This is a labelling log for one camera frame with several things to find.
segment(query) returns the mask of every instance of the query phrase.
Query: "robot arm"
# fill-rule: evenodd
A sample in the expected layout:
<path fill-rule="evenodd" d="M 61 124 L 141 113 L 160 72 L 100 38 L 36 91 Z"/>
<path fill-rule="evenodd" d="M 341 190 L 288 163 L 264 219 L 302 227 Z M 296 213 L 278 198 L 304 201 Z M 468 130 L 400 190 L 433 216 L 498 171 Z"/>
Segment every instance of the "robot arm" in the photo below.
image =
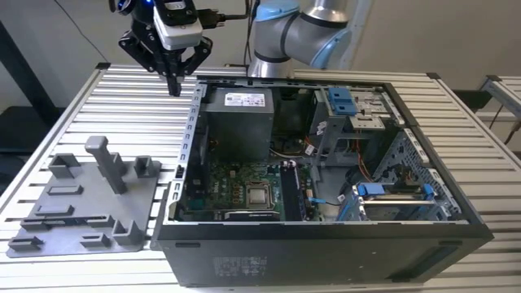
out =
<path fill-rule="evenodd" d="M 213 42 L 202 36 L 202 30 L 222 26 L 226 20 L 246 19 L 248 15 L 196 10 L 193 0 L 108 2 L 112 12 L 132 15 L 130 30 L 119 41 L 120 47 L 149 72 L 157 71 L 165 77 L 169 94 L 180 96 L 184 76 L 193 73 L 212 52 Z M 182 60 L 182 53 L 190 47 L 193 55 Z"/>
<path fill-rule="evenodd" d="M 345 0 L 314 0 L 300 12 L 298 3 L 264 2 L 257 9 L 254 59 L 248 75 L 290 78 L 290 59 L 326 68 L 350 41 Z"/>
<path fill-rule="evenodd" d="M 290 59 L 314 68 L 325 68 L 336 52 L 344 52 L 350 40 L 346 29 L 346 0 L 314 0 L 300 12 L 294 0 L 256 0 L 254 58 L 248 75 L 290 78 Z M 196 10 L 193 0 L 109 0 L 111 11 L 132 15 L 132 27 L 120 39 L 120 47 L 149 71 L 166 79 L 168 92 L 180 96 L 184 76 L 190 75 L 212 52 L 212 40 L 204 29 L 242 20 L 250 12 L 245 0 L 244 15 L 224 15 L 212 9 Z M 193 55 L 182 60 L 186 48 Z"/>

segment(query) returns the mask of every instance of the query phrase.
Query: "blue latch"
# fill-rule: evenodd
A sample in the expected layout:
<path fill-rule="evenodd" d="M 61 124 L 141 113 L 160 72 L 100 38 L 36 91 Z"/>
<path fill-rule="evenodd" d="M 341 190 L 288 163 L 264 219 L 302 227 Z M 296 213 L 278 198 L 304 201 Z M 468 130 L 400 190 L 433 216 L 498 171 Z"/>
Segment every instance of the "blue latch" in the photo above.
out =
<path fill-rule="evenodd" d="M 434 198 L 434 189 L 430 184 L 424 184 L 425 200 L 432 200 Z"/>
<path fill-rule="evenodd" d="M 354 116 L 357 114 L 357 106 L 354 105 L 349 90 L 346 88 L 330 87 L 328 92 L 328 99 L 334 115 Z"/>
<path fill-rule="evenodd" d="M 358 185 L 358 194 L 361 197 L 370 197 L 374 195 L 384 195 L 384 185 L 380 183 L 361 183 Z"/>

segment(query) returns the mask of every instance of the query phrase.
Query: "white wall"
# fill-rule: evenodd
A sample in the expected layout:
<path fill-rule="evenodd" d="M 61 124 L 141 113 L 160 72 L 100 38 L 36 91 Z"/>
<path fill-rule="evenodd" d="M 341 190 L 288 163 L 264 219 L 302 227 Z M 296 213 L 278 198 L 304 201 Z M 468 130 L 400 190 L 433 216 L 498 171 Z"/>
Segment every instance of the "white wall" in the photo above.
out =
<path fill-rule="evenodd" d="M 353 70 L 437 72 L 454 89 L 521 75 L 521 1 L 373 1 Z"/>
<path fill-rule="evenodd" d="M 123 33 L 130 29 L 130 16 L 111 13 L 107 0 L 59 0 L 81 31 L 112 63 L 134 63 L 117 46 Z M 242 14 L 244 0 L 194 0 L 198 9 Z M 0 19 L 24 57 L 57 106 L 67 106 L 101 56 L 81 37 L 76 27 L 52 0 L 0 0 Z M 242 63 L 246 21 L 228 21 L 225 27 L 205 31 L 214 41 L 212 54 L 202 66 Z M 11 77 L 0 70 L 3 96 L 0 107 L 23 106 L 24 96 L 16 92 Z"/>
<path fill-rule="evenodd" d="M 486 74 L 521 75 L 518 0 L 373 0 L 354 70 L 434 71 L 450 86 L 474 89 Z M 130 17 L 112 14 L 107 0 L 60 0 L 109 62 L 134 63 L 117 46 Z M 197 8 L 242 13 L 242 0 L 196 0 Z M 0 0 L 0 19 L 55 103 L 65 106 L 101 57 L 52 0 Z M 241 63 L 245 21 L 205 31 L 214 49 L 205 66 Z M 25 104 L 1 72 L 1 105 Z"/>

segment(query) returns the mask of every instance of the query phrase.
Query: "metal rail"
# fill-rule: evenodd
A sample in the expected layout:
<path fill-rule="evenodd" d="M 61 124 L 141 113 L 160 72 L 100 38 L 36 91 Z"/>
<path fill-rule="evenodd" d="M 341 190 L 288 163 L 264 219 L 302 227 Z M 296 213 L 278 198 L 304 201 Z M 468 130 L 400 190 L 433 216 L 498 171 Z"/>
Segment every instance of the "metal rail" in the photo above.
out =
<path fill-rule="evenodd" d="M 242 76 L 241 68 L 202 68 L 196 74 Z M 390 82 L 412 110 L 421 131 L 478 210 L 496 239 L 425 284 L 234 288 L 240 292 L 429 292 L 510 293 L 521 291 L 521 162 L 461 103 L 446 85 L 425 74 L 300 70 L 297 78 Z M 56 153 L 93 161 L 83 148 L 92 135 L 105 135 L 109 150 L 123 159 L 150 155 L 162 163 L 149 230 L 158 200 L 174 175 L 178 144 L 196 78 L 182 83 L 181 97 L 168 96 L 166 84 L 140 67 L 113 65 L 96 70 L 56 127 L 0 197 L 0 289 L 39 292 L 142 290 L 222 292 L 178 287 L 162 252 L 52 256 L 9 259 L 7 240 L 16 235 L 51 172 Z"/>
<path fill-rule="evenodd" d="M 506 109 L 521 119 L 521 77 L 488 76 L 481 90 L 488 91 Z"/>

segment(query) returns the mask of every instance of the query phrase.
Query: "power supply label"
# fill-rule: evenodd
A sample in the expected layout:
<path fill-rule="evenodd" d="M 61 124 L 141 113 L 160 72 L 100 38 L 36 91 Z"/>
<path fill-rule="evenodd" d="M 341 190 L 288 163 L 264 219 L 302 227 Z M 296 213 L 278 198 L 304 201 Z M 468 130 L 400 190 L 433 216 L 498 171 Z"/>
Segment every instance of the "power supply label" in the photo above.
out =
<path fill-rule="evenodd" d="M 228 93 L 225 106 L 265 107 L 264 93 Z"/>

